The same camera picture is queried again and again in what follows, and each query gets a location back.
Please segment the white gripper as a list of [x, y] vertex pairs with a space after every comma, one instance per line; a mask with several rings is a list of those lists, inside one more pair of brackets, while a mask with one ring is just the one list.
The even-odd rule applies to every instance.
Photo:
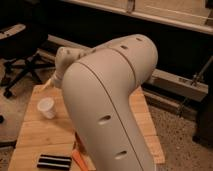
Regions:
[[50, 87], [60, 88], [62, 79], [67, 68], [79, 59], [84, 53], [83, 49], [71, 48], [71, 47], [60, 47], [55, 57], [55, 72], [52, 79], [49, 79], [42, 87], [41, 91], [44, 91]]

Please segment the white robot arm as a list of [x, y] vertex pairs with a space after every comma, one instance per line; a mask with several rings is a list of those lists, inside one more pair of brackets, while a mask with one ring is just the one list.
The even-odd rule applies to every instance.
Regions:
[[156, 68], [158, 52], [141, 34], [88, 50], [60, 47], [47, 86], [62, 92], [74, 129], [97, 171], [156, 171], [130, 107], [135, 89]]

